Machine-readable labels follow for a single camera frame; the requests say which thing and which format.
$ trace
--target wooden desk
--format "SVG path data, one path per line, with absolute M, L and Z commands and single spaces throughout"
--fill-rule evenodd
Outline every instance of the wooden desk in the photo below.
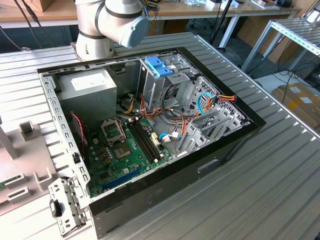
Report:
M 3 9 L 0 9 L 0 24 L 3 28 L 27 27 L 27 23 L 18 8 L 4 5 L 2 7 Z M 248 0 L 248 2 L 240 4 L 238 8 L 228 11 L 226 16 L 232 17 L 232 19 L 221 41 L 220 47 L 226 46 L 240 17 L 289 15 L 288 19 L 292 19 L 300 10 L 298 7 L 290 9 L 280 8 L 280 10 L 264 10 Z M 45 12 L 36 12 L 36 14 L 43 26 L 78 24 L 76 5 L 73 0 L 55 0 Z M 158 4 L 157 20 L 215 18 L 217 14 L 218 8 L 212 9 L 212 7 L 208 7 L 205 4 L 188 6 L 182 1 L 178 3 L 161 2 Z M 155 14 L 149 11 L 149 15 L 150 20 L 153 20 Z

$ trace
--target yellow wire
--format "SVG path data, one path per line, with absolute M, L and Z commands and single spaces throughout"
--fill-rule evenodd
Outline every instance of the yellow wire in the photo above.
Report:
M 124 114 L 128 114 L 128 113 L 130 113 L 132 111 L 133 108 L 134 108 L 134 100 L 132 99 L 130 108 L 127 111 L 124 111 L 123 113 Z
M 234 96 L 224 96 L 224 95 L 219 95 L 220 97 L 223 97 L 223 98 L 233 98 Z

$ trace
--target metal shelf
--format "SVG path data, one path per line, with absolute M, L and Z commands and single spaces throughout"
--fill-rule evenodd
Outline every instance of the metal shelf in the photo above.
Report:
M 315 25 L 313 23 L 309 23 L 305 19 L 300 18 L 282 19 L 277 21 L 271 20 L 265 27 L 263 33 L 256 42 L 245 63 L 243 64 L 241 69 L 244 72 L 250 66 L 253 58 L 255 57 L 264 40 L 268 36 L 268 33 L 271 28 L 277 30 L 278 34 L 270 44 L 268 50 L 264 53 L 264 56 L 266 56 L 270 51 L 272 51 L 281 35 L 285 35 L 289 39 L 293 40 L 294 42 L 305 48 L 305 50 L 308 50 L 315 55 L 320 54 L 320 26 Z M 291 66 L 290 69 L 292 69 L 298 63 L 301 57 L 302 55 L 298 57 L 298 60 L 295 62 L 294 65 Z

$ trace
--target metal workbench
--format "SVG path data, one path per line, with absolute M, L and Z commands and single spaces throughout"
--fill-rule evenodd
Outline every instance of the metal workbench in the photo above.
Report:
M 242 66 L 242 70 L 245 72 L 250 66 L 252 60 L 256 56 L 258 50 L 264 43 L 266 37 L 268 36 L 271 29 L 277 30 L 278 33 L 270 43 L 268 49 L 265 51 L 264 56 L 266 57 L 276 46 L 279 38 L 284 35 L 292 41 L 296 42 L 304 48 L 302 53 L 293 64 L 290 66 L 289 70 L 292 70 L 302 57 L 306 54 L 307 51 L 310 51 L 314 55 L 320 55 L 320 26 L 314 23 L 310 23 L 305 19 L 296 18 L 296 19 L 282 19 L 282 20 L 270 20 L 263 30 L 258 41 L 254 45 L 252 51 L 247 57 L 246 61 Z
M 226 165 L 110 233 L 108 240 L 312 240 L 320 231 L 320 137 L 199 36 L 146 37 L 119 55 L 186 47 L 267 122 Z M 39 124 L 61 176 L 68 171 L 37 68 L 77 62 L 71 47 L 0 55 L 5 131 Z M 4 239 L 60 239 L 48 195 L 0 217 Z M 83 227 L 72 240 L 95 239 Z

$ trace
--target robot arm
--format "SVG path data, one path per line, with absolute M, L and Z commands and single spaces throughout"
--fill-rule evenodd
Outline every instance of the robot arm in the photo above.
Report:
M 138 45 L 148 30 L 139 0 L 76 0 L 79 35 L 76 52 L 83 60 L 111 57 L 112 41 Z

